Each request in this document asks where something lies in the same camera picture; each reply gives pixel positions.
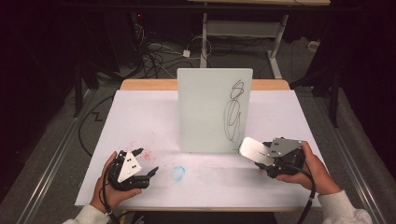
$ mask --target black scribble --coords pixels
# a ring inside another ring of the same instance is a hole
[[[244,93],[244,82],[237,81],[231,90],[231,100],[224,109],[224,132],[233,143],[239,140],[239,128],[241,125],[241,105],[238,98]]]

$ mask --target small whiteboard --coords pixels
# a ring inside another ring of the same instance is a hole
[[[183,152],[236,153],[248,118],[252,69],[179,68]]]

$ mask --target person's left hand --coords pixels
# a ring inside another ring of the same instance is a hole
[[[105,175],[105,170],[107,166],[117,157],[117,152],[113,152],[110,158],[108,158],[105,167],[103,168],[102,175],[98,178],[95,185],[95,190],[93,192],[92,200],[90,205],[99,209],[103,213],[106,213],[105,206],[102,204],[101,199],[103,201],[103,192],[101,188],[103,186],[103,178]],[[108,184],[108,180],[106,181],[106,197],[107,204],[111,209],[117,207],[122,201],[133,198],[137,194],[140,194],[142,189],[130,189],[127,191],[120,191],[114,189],[110,184]]]

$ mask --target person's right hand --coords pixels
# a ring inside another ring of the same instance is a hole
[[[340,187],[334,182],[323,162],[312,152],[307,142],[303,142],[302,150],[305,154],[304,170],[314,177],[317,193],[327,195],[340,192]],[[300,172],[296,175],[278,175],[276,179],[286,183],[300,184],[306,189],[312,189],[312,183],[309,178]]]

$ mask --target table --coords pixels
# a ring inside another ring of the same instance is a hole
[[[305,206],[308,190],[269,178],[253,162],[237,154],[181,153],[175,116],[176,84],[176,80],[170,79],[125,80],[122,83],[79,191],[77,206],[90,201],[96,178],[112,151],[138,147],[146,151],[138,157],[142,174],[155,166],[160,169],[143,194],[123,202],[120,208],[274,212],[296,211]],[[280,134],[304,139],[321,158],[298,99],[287,82],[253,80],[253,86],[253,90],[279,91],[251,92],[250,103],[254,106],[249,108],[247,136],[259,141],[272,141],[274,135]],[[320,204],[314,201],[313,207],[319,208]]]
[[[302,6],[328,6],[330,0],[189,0],[193,2],[210,3],[234,3],[234,4],[259,4],[259,5],[302,5]],[[274,37],[274,47],[267,51],[269,64],[271,65],[274,78],[282,78],[279,66],[276,62],[276,54],[280,41],[286,28],[289,15],[283,15],[281,22],[256,22],[256,21],[210,21],[207,13],[203,17],[202,53],[200,67],[206,68],[207,63],[207,36],[208,35],[236,35],[253,37]]]

